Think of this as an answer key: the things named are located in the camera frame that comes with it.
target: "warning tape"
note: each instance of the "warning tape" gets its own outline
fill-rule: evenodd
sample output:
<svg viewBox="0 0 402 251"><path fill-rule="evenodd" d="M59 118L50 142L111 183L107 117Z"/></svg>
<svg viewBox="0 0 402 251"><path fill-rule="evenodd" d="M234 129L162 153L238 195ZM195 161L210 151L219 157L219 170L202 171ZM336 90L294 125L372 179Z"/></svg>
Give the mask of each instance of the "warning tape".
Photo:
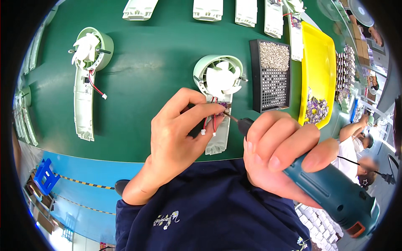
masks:
<svg viewBox="0 0 402 251"><path fill-rule="evenodd" d="M56 196L58 196L58 197L60 197L60 198L62 198L62 199L65 199L66 201L69 201L69 202L71 202L71 203L74 203L75 205L79 205L79 206L85 207L85 208L87 208L87 209L94 210L94 211L101 212L101 213L105 213L105 214L116 215L115 213L109 213L109 212L101 211L101 210L98 210L98 209L94 209L94 208L90 208L90 207L87 207L87 206L78 204L77 202L74 202L74 201L71 201L71 200L69 200L69 199L66 199L66 198L64 198L63 196L60 196L60 195L58 195L58 194L55 193L55 192L51 192L51 193L53 193L54 195L56 195Z"/></svg>
<svg viewBox="0 0 402 251"><path fill-rule="evenodd" d="M84 184L84 185L88 185L88 186L94 186L94 187L97 187L97 188L104 188L104 189L115 190L115 188L112 187L112 186L102 186L102 185L91 184L91 183L88 183L88 182L83 182L83 181L75 180L75 179L72 179L72 178L69 178L69 177L66 177L66 176L63 176L63 175L60 175L60 177L66 179L66 180L69 180L69 181L74 181L74 182L77 182L77 183L80 183L80 184Z"/></svg>

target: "floral embroidery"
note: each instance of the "floral embroidery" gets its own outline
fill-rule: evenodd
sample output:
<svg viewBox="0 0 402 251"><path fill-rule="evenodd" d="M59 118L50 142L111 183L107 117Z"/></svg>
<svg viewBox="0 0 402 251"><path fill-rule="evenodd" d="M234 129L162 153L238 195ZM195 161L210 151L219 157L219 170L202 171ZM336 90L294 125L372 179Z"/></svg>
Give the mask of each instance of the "floral embroidery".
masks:
<svg viewBox="0 0 402 251"><path fill-rule="evenodd" d="M301 250L307 248L307 243L306 243L306 241L304 241L303 238L301 238L300 236L299 236L299 238L297 239L297 244L298 244L299 246L301 246L301 247L300 247L300 249L298 249L298 250L296 250L296 251L301 251Z"/></svg>
<svg viewBox="0 0 402 251"><path fill-rule="evenodd" d="M170 226L170 223L172 222L172 220L174 220L174 222L179 222L180 220L177 218L178 217L178 211L174 211L170 216L167 214L165 217L160 218L162 215L159 215L158 218L154 221L153 226L160 226L163 224L164 221L167 221L168 223L166 223L166 225L163 227L163 230L168 229L168 227Z"/></svg>

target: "white shirt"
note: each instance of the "white shirt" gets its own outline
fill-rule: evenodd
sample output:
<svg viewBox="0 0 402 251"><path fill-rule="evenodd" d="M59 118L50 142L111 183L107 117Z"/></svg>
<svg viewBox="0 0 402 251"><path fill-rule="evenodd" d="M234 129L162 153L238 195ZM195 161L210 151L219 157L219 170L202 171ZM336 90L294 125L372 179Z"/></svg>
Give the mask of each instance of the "white shirt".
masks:
<svg viewBox="0 0 402 251"><path fill-rule="evenodd" d="M353 139L353 146L355 147L356 153L360 153L364 150L363 142L361 142L357 137Z"/></svg>
<svg viewBox="0 0 402 251"><path fill-rule="evenodd" d="M357 162L355 146L353 144L352 136L344 140L343 142L339 142L339 153L338 156L347 158L353 162ZM334 167L338 168L341 172L343 172L349 179L351 179L354 183L360 185L359 179L357 175L357 165L349 162L345 159L336 158L331 162Z"/></svg>

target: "yellow plastic tray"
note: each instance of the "yellow plastic tray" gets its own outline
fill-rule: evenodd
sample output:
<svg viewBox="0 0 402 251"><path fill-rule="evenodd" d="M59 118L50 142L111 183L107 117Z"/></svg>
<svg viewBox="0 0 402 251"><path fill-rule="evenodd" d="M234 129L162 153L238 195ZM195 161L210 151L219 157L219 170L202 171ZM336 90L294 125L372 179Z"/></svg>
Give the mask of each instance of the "yellow plastic tray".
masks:
<svg viewBox="0 0 402 251"><path fill-rule="evenodd" d="M328 102L328 116L316 126L326 126L331 119L336 85L336 51L332 38L314 26L302 22L304 55L301 61L302 84L299 124L303 125L307 108L308 87L317 99Z"/></svg>

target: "navy blue shirt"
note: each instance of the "navy blue shirt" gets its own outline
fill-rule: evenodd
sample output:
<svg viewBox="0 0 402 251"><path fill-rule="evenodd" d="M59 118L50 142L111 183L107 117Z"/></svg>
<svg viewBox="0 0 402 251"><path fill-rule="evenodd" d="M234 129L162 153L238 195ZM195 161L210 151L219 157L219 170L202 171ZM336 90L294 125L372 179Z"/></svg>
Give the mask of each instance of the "navy blue shirt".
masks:
<svg viewBox="0 0 402 251"><path fill-rule="evenodd" d="M291 200L256 188L243 159L197 162L143 206L119 200L116 250L311 250Z"/></svg>

